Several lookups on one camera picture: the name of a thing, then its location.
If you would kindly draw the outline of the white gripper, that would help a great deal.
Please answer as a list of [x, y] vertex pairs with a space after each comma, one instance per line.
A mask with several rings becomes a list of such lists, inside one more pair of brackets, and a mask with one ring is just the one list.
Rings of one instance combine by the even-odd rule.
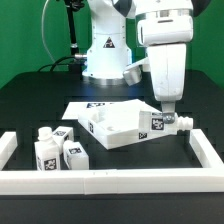
[[182, 98], [186, 43], [193, 38], [190, 16], [156, 17], [145, 14], [137, 22], [138, 42], [146, 48], [155, 98], [161, 103], [163, 121], [175, 122], [175, 102]]

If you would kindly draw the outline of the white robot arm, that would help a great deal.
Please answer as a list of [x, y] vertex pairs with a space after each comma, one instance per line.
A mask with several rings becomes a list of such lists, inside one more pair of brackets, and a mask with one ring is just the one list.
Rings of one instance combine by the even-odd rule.
[[[186, 44], [193, 38], [193, 19], [211, 0], [87, 0], [92, 45], [87, 51], [86, 79], [108, 85], [133, 85], [141, 73], [151, 74], [154, 96], [163, 121], [176, 120], [175, 103], [182, 98]], [[126, 44], [126, 20], [136, 21], [137, 44], [146, 57], [134, 62]]]

